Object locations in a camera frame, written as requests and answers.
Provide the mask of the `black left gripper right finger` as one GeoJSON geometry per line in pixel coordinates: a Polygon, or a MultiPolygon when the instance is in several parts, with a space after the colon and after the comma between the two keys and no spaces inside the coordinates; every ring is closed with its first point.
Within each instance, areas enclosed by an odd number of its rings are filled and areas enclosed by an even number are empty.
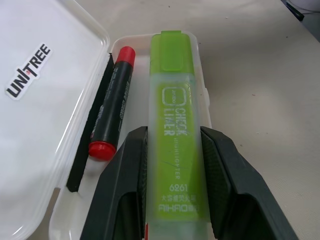
{"type": "Polygon", "coordinates": [[[217,240],[318,240],[318,131],[200,130],[217,240]]]}

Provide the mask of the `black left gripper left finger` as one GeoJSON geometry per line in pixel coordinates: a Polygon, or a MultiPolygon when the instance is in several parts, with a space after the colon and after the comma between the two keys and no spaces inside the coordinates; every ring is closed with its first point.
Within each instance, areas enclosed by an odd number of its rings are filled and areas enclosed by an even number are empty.
{"type": "Polygon", "coordinates": [[[148,128],[128,133],[101,173],[81,240],[143,240],[146,224],[148,128]]]}

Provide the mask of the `green highlighter marker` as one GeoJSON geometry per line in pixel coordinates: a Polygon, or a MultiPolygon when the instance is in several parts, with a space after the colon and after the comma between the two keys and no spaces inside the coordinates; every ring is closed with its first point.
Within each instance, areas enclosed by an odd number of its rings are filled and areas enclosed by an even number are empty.
{"type": "Polygon", "coordinates": [[[213,240],[201,142],[209,127],[196,37],[180,30],[150,43],[147,240],[213,240]]]}

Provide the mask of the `black marker with red cap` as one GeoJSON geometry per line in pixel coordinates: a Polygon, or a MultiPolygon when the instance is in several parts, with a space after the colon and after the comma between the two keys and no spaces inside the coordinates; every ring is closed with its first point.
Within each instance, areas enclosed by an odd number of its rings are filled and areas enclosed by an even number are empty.
{"type": "Polygon", "coordinates": [[[99,161],[110,161],[117,151],[135,57],[135,50],[130,46],[124,46],[115,61],[88,146],[88,154],[99,161]]]}

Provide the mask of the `clear plastic pencil case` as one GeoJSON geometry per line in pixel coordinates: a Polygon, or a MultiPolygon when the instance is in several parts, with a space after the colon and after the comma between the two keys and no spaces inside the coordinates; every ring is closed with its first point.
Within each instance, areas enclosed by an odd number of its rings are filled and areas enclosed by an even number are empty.
{"type": "Polygon", "coordinates": [[[0,0],[0,240],[29,238],[56,188],[49,238],[81,240],[113,159],[91,157],[89,144],[118,54],[135,51],[116,153],[129,132],[148,130],[151,39],[161,32],[110,43],[75,0],[0,0]]]}

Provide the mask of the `black object at table edge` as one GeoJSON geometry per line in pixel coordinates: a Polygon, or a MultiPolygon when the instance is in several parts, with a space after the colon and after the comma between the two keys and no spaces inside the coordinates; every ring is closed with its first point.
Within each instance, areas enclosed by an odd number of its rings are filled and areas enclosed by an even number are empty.
{"type": "Polygon", "coordinates": [[[294,7],[297,19],[300,22],[302,22],[305,18],[305,14],[303,12],[303,9],[297,4],[296,0],[288,0],[288,1],[294,7]]]}

